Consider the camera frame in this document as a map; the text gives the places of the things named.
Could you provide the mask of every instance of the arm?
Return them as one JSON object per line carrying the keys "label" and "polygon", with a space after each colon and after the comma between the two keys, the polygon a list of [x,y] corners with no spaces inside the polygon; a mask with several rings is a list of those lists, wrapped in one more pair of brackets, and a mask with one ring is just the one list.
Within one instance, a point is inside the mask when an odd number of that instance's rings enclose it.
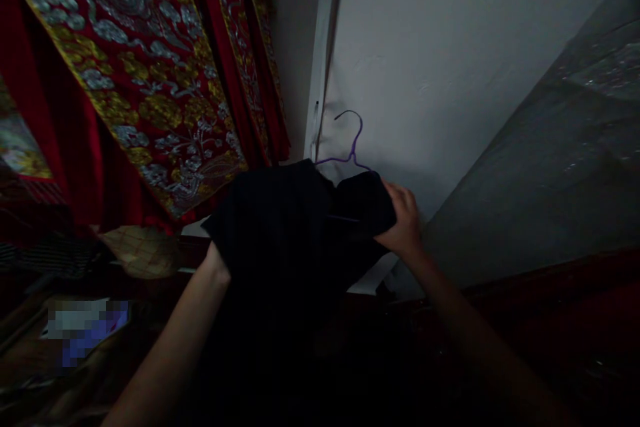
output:
{"label": "arm", "polygon": [[211,242],[167,325],[102,423],[155,426],[169,415],[195,369],[231,276]]}
{"label": "arm", "polygon": [[413,194],[387,182],[385,187],[391,196],[397,223],[375,239],[407,264],[464,359],[529,425],[578,425],[566,407],[554,398],[542,380],[511,351],[426,254],[420,240]]}

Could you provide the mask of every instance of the red cloth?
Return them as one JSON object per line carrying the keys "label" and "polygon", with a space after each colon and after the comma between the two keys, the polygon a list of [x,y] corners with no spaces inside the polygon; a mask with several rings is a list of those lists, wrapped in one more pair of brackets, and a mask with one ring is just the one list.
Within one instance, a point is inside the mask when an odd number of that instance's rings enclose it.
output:
{"label": "red cloth", "polygon": [[[242,0],[241,8],[234,13],[238,15],[236,21],[248,22],[243,25],[243,40],[248,45],[248,56],[253,58],[250,67],[255,69],[253,78],[257,80],[250,92],[234,54],[238,44],[232,42],[238,38],[229,34],[221,0],[201,0],[200,8],[246,162],[250,169],[277,165],[288,156],[289,142],[253,3]],[[226,187],[181,218],[173,219],[97,115],[25,0],[0,0],[0,14],[0,73],[68,205],[71,225],[84,232],[89,225],[99,225],[103,232],[122,225],[140,225],[175,233],[211,213],[225,195]],[[129,78],[120,78],[117,70],[121,65],[116,60],[120,47],[105,46],[89,30],[83,34],[107,54],[115,69],[112,78],[116,85],[127,84]],[[137,91],[122,92],[132,105],[140,102],[134,98]],[[257,105],[253,111],[250,100]],[[153,129],[149,126],[146,133],[157,133]]]}

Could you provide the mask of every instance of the forearm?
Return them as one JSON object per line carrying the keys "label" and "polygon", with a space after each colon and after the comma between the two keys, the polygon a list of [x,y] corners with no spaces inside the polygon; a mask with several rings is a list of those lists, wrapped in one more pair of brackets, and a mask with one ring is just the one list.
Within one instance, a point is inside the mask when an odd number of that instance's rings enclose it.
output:
{"label": "forearm", "polygon": [[196,270],[103,426],[158,425],[166,419],[196,366],[229,280],[215,264]]}
{"label": "forearm", "polygon": [[530,425],[577,425],[546,385],[520,360],[426,253],[405,263],[424,289],[460,353]]}

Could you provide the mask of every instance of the fingers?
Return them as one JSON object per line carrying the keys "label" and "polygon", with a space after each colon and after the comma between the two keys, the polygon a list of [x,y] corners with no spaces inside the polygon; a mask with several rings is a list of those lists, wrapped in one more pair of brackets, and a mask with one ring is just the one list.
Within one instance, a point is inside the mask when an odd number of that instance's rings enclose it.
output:
{"label": "fingers", "polygon": [[390,183],[385,179],[382,179],[382,183],[387,189],[387,192],[389,192],[389,197],[391,197],[396,212],[398,212],[398,209],[408,212],[417,210],[418,207],[415,202],[415,196],[411,190],[396,183]]}

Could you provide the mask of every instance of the purple wire hanger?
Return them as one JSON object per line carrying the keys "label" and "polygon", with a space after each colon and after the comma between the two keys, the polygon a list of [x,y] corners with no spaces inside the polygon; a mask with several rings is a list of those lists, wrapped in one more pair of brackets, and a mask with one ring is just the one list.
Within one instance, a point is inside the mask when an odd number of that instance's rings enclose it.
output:
{"label": "purple wire hanger", "polygon": [[347,157],[346,159],[339,159],[336,157],[329,157],[328,159],[324,159],[324,160],[320,160],[317,161],[315,163],[315,165],[320,165],[321,163],[326,163],[328,161],[338,161],[341,163],[349,163],[349,160],[351,160],[351,158],[353,158],[353,163],[355,165],[357,165],[360,168],[372,171],[369,167],[367,167],[366,165],[362,165],[361,163],[358,163],[358,158],[355,155],[355,144],[358,142],[358,137],[360,136],[360,134],[362,133],[362,127],[363,127],[363,122],[362,122],[362,117],[360,116],[359,113],[357,113],[356,111],[353,110],[345,110],[343,113],[341,113],[340,115],[338,115],[335,120],[338,120],[340,117],[342,117],[345,113],[347,113],[348,111],[350,111],[351,113],[355,113],[356,115],[358,115],[358,118],[360,119],[360,130],[358,130],[358,134],[355,136],[355,139],[353,139],[353,143],[351,144],[351,151],[349,152],[349,157]]}

